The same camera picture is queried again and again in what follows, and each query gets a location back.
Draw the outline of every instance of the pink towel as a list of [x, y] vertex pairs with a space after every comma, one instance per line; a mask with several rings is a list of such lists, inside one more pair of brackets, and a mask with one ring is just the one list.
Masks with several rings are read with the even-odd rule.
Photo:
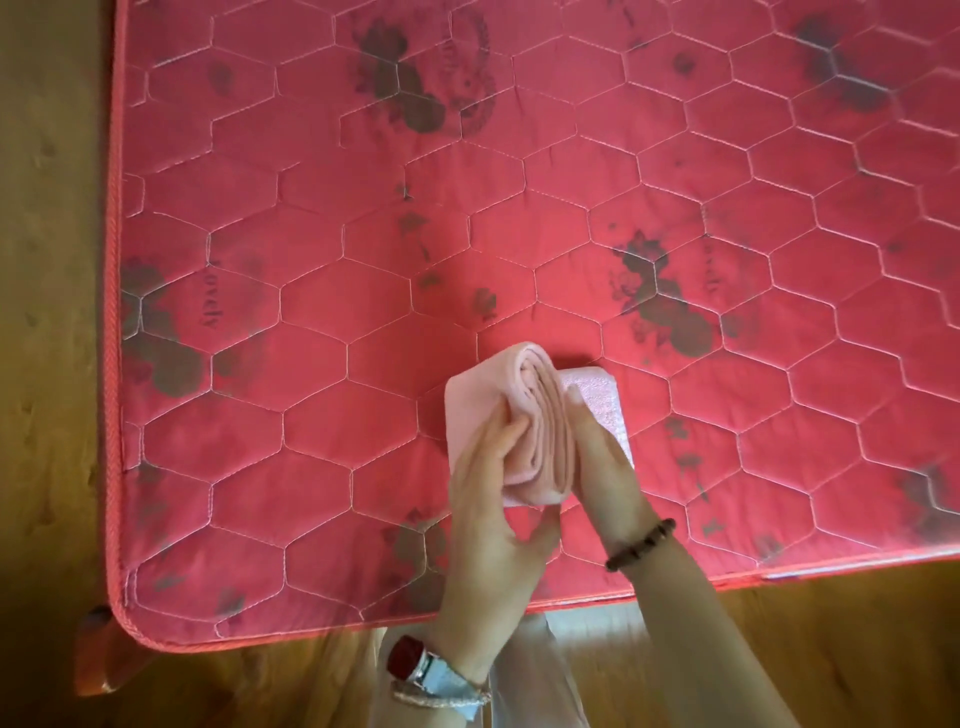
[[530, 428], [507, 455], [507, 505], [560, 503], [573, 488], [576, 448], [564, 413], [564, 388], [576, 383], [590, 410], [610, 430], [629, 457], [616, 381], [599, 367], [557, 372], [536, 344], [517, 344], [482, 361], [446, 383], [446, 446], [450, 468], [473, 431], [507, 397], [512, 415], [526, 414]]

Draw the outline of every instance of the wooden leg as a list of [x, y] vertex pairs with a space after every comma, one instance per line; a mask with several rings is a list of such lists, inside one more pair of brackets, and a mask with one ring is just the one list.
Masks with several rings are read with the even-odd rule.
[[74, 692], [80, 696], [113, 692], [146, 667], [156, 653], [121, 627], [106, 605], [80, 622], [74, 646]]

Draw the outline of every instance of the red quilted mat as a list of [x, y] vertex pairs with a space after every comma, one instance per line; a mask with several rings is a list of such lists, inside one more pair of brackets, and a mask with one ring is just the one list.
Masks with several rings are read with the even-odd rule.
[[[432, 613], [444, 383], [526, 340], [615, 375], [718, 586], [956, 553], [958, 29], [954, 0], [121, 0], [115, 613], [167, 650]], [[568, 503], [534, 608], [629, 595], [603, 561]]]

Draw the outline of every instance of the wristwatch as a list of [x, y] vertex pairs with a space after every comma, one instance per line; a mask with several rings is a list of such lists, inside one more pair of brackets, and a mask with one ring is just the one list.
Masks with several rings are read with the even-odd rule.
[[458, 673], [446, 660], [427, 649], [420, 640], [403, 635], [396, 641], [387, 658], [387, 671], [404, 683], [404, 690], [396, 691], [410, 696], [422, 693], [423, 701], [406, 700], [417, 705], [450, 707], [471, 721], [477, 711], [490, 701], [490, 694], [477, 689]]

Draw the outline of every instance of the person's right hand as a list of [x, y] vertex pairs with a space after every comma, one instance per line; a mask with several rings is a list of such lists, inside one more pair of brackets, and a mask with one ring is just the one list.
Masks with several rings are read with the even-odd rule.
[[616, 438], [596, 421], [575, 384], [566, 390], [566, 416], [577, 443], [579, 471], [573, 493], [613, 556], [642, 541], [660, 519], [640, 492], [636, 473]]

